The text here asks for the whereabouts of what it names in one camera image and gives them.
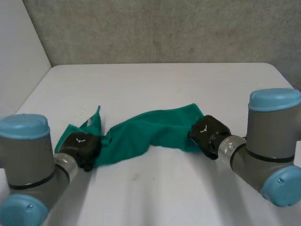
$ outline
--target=white table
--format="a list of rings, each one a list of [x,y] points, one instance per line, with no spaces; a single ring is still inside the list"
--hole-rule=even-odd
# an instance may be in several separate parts
[[[18,113],[45,115],[53,145],[101,105],[104,131],[137,114],[196,103],[244,136],[249,95],[291,87],[269,64],[61,65]],[[296,164],[301,157],[296,153]],[[81,171],[46,226],[299,226],[301,203],[278,208],[219,160],[151,147],[92,174]]]

